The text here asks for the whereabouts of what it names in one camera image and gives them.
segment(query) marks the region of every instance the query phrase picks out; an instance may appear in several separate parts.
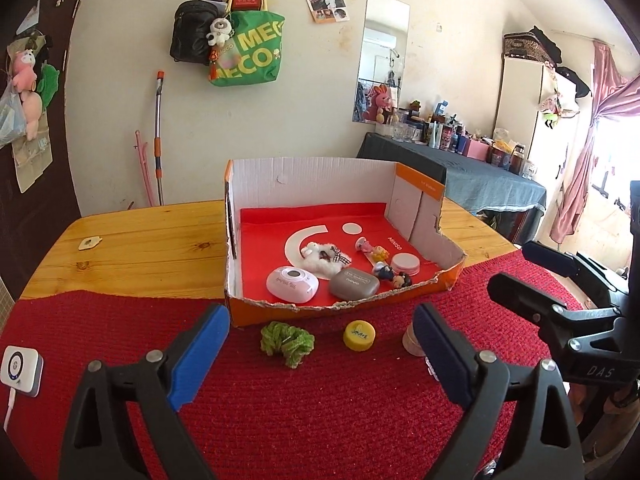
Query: air conditioner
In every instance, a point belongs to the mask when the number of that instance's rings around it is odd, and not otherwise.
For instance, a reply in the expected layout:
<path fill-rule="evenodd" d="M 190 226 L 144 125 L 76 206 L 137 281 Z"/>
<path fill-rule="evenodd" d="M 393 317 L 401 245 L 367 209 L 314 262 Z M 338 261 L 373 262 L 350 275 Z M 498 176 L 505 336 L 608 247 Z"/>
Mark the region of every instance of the air conditioner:
<path fill-rule="evenodd" d="M 373 43 L 385 48 L 395 48 L 398 43 L 398 38 L 391 34 L 380 32 L 379 30 L 373 30 L 372 28 L 364 29 L 364 40 L 367 43 Z"/>

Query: dark blue tablecloth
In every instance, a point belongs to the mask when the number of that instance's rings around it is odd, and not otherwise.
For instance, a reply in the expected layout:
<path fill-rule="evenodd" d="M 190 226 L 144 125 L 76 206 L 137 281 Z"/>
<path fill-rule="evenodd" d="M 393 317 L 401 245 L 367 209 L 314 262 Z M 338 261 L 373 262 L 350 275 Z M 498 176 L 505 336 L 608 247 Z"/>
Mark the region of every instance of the dark blue tablecloth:
<path fill-rule="evenodd" d="M 519 212 L 535 208 L 538 212 L 526 222 L 524 239 L 533 238 L 545 212 L 544 186 L 457 153 L 368 133 L 358 158 L 402 162 L 444 184 L 445 196 L 474 215 L 482 210 Z"/>

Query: window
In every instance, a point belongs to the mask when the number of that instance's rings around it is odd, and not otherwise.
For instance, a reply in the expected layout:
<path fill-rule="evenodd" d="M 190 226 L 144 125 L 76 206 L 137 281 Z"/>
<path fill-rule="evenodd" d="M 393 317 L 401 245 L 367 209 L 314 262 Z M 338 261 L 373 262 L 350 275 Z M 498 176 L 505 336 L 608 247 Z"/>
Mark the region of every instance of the window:
<path fill-rule="evenodd" d="M 640 180 L 640 117 L 598 122 L 591 185 L 612 202 L 630 205 L 629 186 Z"/>

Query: mop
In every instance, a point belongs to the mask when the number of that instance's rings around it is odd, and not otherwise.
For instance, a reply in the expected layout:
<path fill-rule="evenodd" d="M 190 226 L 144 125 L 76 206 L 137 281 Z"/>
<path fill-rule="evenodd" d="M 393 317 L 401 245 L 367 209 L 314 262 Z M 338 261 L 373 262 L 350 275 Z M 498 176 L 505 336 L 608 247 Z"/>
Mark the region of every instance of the mop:
<path fill-rule="evenodd" d="M 162 83 L 164 82 L 164 72 L 158 72 L 158 82 L 156 85 L 156 133 L 154 136 L 154 155 L 156 157 L 156 180 L 158 181 L 158 203 L 164 205 L 162 196 L 162 165 L 160 163 L 160 97 L 162 96 Z"/>

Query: white sheep plush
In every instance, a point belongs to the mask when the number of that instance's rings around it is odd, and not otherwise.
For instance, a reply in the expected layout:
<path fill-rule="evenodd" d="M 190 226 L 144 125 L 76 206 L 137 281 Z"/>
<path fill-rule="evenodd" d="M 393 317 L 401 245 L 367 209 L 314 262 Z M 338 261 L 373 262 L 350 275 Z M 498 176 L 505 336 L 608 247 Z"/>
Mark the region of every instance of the white sheep plush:
<path fill-rule="evenodd" d="M 211 22 L 211 32 L 207 34 L 209 46 L 223 46 L 234 33 L 231 22 L 226 18 L 216 18 Z"/>
<path fill-rule="evenodd" d="M 300 254 L 304 258 L 300 267 L 326 280 L 330 280 L 344 267 L 351 265 L 351 258 L 335 244 L 310 242 L 300 249 Z"/>

